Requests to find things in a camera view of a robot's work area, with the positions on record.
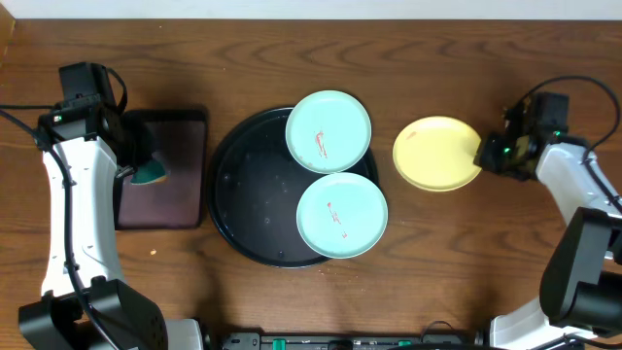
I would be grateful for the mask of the green sponge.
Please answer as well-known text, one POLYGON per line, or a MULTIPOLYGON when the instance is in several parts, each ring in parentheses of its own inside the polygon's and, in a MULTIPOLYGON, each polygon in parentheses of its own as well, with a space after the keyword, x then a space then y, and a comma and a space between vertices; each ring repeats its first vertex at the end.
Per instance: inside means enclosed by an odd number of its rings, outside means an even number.
POLYGON ((167 174, 164 166, 152 158, 137 168, 132 175, 130 183, 137 186, 149 185, 163 181, 166 177, 167 174))

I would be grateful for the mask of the yellow plate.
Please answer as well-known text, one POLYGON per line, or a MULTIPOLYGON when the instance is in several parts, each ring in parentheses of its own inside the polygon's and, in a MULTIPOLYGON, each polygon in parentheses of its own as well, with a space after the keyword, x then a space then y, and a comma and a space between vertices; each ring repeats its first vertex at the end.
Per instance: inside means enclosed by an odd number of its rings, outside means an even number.
POLYGON ((479 134, 455 118, 432 116, 406 126, 393 146, 398 174, 409 184, 428 192, 459 189, 481 172, 474 158, 479 134))

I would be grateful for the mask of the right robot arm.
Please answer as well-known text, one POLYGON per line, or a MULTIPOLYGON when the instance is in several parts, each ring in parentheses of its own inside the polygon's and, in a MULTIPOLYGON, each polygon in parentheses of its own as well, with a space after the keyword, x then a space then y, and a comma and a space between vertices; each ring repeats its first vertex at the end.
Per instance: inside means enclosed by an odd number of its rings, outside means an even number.
POLYGON ((496 317, 487 342, 501 349, 559 348, 621 333, 621 276, 604 263, 621 262, 621 201, 596 156, 576 139, 490 134, 475 164, 520 180, 535 179, 553 196, 562 235, 539 285, 539 295, 496 317))

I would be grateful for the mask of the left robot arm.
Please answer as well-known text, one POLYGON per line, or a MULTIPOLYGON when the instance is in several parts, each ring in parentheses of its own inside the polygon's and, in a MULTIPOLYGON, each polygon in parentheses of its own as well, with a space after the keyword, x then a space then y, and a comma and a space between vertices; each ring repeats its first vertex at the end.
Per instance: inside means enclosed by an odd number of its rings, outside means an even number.
POLYGON ((51 249, 39 301, 18 325, 35 349, 201 349, 193 319, 167 320, 129 287, 117 250, 114 184, 141 163, 115 107, 64 106, 32 130, 51 190, 51 249))

